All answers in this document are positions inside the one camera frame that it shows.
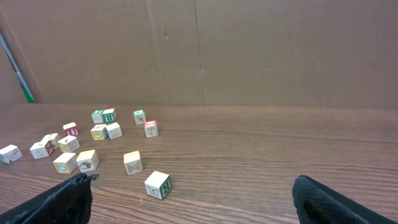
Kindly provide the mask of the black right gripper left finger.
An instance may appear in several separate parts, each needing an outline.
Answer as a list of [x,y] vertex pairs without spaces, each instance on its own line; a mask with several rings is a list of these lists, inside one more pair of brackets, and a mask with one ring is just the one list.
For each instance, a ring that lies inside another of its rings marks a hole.
[[1,214],[1,223],[87,224],[91,217],[91,182],[99,173],[79,173]]

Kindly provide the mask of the wooden block green R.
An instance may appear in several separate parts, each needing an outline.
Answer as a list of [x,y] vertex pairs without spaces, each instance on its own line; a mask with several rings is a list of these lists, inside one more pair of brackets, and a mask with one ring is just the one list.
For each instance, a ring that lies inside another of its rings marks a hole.
[[172,190],[171,178],[168,174],[153,171],[144,181],[147,194],[157,199],[163,200]]

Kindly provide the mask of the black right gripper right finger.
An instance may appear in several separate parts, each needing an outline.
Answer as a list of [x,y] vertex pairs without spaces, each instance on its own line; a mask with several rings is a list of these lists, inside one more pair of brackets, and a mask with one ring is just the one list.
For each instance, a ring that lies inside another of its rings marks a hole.
[[397,224],[306,175],[295,179],[292,197],[300,224]]

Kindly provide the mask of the wooden block red number 3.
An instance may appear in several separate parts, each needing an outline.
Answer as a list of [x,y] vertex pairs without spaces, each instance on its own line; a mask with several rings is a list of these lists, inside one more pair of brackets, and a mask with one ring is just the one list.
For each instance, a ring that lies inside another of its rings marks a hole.
[[157,121],[147,121],[144,123],[144,130],[147,138],[155,137],[159,135]]

